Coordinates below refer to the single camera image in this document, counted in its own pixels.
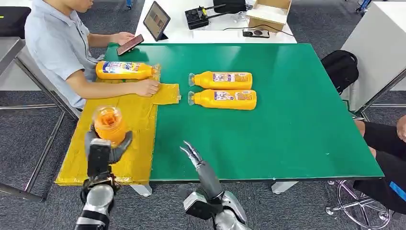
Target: cardboard box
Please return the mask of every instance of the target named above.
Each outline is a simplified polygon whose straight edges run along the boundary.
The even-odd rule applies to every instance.
[[[247,11],[248,26],[265,24],[274,29],[267,26],[257,28],[277,33],[286,24],[291,3],[291,0],[257,0],[252,10]]]

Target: black backpack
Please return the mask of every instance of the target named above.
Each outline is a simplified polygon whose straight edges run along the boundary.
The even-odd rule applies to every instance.
[[[247,11],[247,7],[245,6],[245,0],[213,0],[213,5],[218,6],[226,4],[222,7],[217,7],[214,9],[216,13],[238,13],[240,11]]]
[[[30,12],[29,7],[0,6],[0,37],[24,39],[25,20]]]
[[[336,50],[321,59],[321,64],[339,94],[358,79],[357,58],[345,50]]]

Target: bottle cap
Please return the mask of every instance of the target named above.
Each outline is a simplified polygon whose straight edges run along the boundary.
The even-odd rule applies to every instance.
[[[188,93],[188,103],[189,105],[194,105],[194,92],[192,91]]]
[[[194,85],[194,74],[190,73],[189,74],[189,86]]]
[[[161,65],[160,64],[156,64],[152,67],[152,76],[155,80],[159,81],[159,79],[161,78]]]
[[[101,106],[93,114],[94,126],[97,129],[113,129],[121,123],[122,115],[117,107]]]

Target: smartphone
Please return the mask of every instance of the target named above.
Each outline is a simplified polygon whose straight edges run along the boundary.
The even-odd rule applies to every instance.
[[[142,37],[141,34],[138,35],[137,37],[134,37],[133,39],[131,39],[130,41],[128,41],[124,45],[118,47],[118,49],[117,49],[118,56],[120,56],[123,53],[127,52],[128,50],[134,48],[136,45],[140,44],[143,41],[144,41],[144,38]]]

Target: bottle label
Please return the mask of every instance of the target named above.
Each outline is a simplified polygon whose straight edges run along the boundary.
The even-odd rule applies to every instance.
[[[215,91],[214,99],[217,101],[252,100],[252,92],[251,91],[239,91],[239,92],[236,92],[234,95],[232,95],[226,91]]]
[[[103,73],[137,72],[140,64],[139,62],[106,61],[103,64]]]
[[[246,73],[213,73],[215,82],[248,81]]]

